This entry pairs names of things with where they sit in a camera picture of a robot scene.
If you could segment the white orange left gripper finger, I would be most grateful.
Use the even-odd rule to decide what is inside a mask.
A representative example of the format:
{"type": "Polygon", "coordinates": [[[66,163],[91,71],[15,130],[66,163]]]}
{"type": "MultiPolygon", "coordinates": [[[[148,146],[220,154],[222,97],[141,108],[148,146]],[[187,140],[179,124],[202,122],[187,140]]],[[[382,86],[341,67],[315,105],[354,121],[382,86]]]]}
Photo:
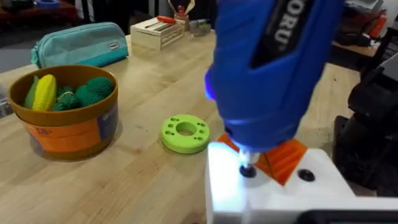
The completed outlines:
{"type": "Polygon", "coordinates": [[[293,223],[304,211],[345,209],[356,198],[325,151],[296,140],[261,156],[254,177],[243,176],[241,164],[228,140],[209,143],[208,223],[293,223]]]}

